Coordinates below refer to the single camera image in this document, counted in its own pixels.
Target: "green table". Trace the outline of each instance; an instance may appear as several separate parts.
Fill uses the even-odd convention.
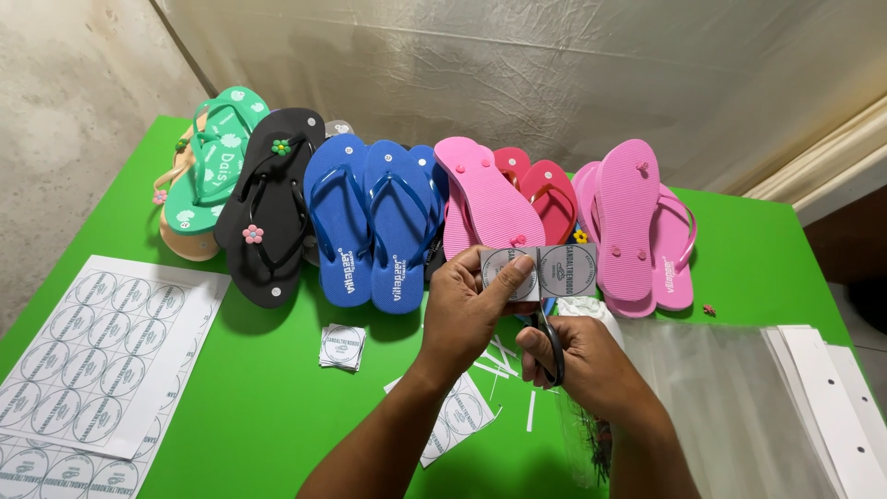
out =
[[[150,202],[151,185],[169,169],[173,146],[189,124],[157,118],[0,342],[0,374],[12,369],[90,255],[226,273],[224,255],[194,263],[170,251],[158,233],[160,210]],[[737,325],[811,324],[827,342],[850,346],[790,206],[674,191],[700,227],[691,259],[695,304],[659,315]],[[717,319],[703,314],[703,304],[717,309]],[[367,327],[359,373],[318,367],[320,329],[331,322]],[[232,284],[139,499],[293,497],[314,465],[382,399],[382,386],[404,373],[419,350],[421,323],[422,312],[392,316],[372,304],[329,305],[310,265],[296,297],[276,310],[253,305]],[[512,349],[519,330],[517,319],[505,319],[497,329]],[[469,374],[481,393],[491,393],[496,376],[479,368]],[[605,489],[573,485],[553,394],[537,394],[533,431],[526,431],[530,390],[519,379],[500,378],[489,402],[494,414],[502,406],[498,420],[427,470],[417,466],[407,495],[606,496]]]

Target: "scissors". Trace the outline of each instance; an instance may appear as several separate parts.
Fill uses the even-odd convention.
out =
[[[563,384],[563,374],[566,368],[563,360],[561,337],[557,336],[557,331],[555,331],[554,328],[552,328],[552,325],[548,323],[543,302],[539,302],[539,307],[530,316],[530,325],[542,331],[542,333],[548,337],[548,341],[551,342],[552,353],[554,354],[554,376],[552,376],[552,373],[548,372],[548,369],[545,367],[542,367],[542,369],[546,372],[548,383],[551,383],[552,386],[561,386],[561,384]]]

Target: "flower charm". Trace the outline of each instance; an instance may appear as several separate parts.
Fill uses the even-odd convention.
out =
[[[154,191],[154,198],[151,200],[154,204],[163,204],[166,201],[166,191]]]
[[[274,145],[271,146],[271,151],[280,154],[281,156],[292,150],[293,149],[290,148],[289,141],[287,140],[275,140]]]
[[[262,234],[265,234],[265,231],[252,224],[243,229],[243,237],[247,238],[247,244],[262,242]]]

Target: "human hand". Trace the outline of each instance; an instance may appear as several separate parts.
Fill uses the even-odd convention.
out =
[[[422,347],[413,366],[447,390],[486,349],[499,317],[530,313],[538,306],[508,303],[532,272],[531,257],[508,262],[481,291],[481,251],[489,249],[472,246],[431,276]]]
[[[582,408],[629,432],[646,430],[662,419],[659,399],[600,321],[568,316],[548,321],[564,349],[562,386]],[[516,342],[523,349],[523,380],[551,388],[542,369],[554,372],[552,346],[545,334],[524,328]]]

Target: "concrete wall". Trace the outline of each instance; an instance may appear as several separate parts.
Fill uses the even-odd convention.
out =
[[[206,97],[147,0],[0,2],[0,337],[154,117]]]

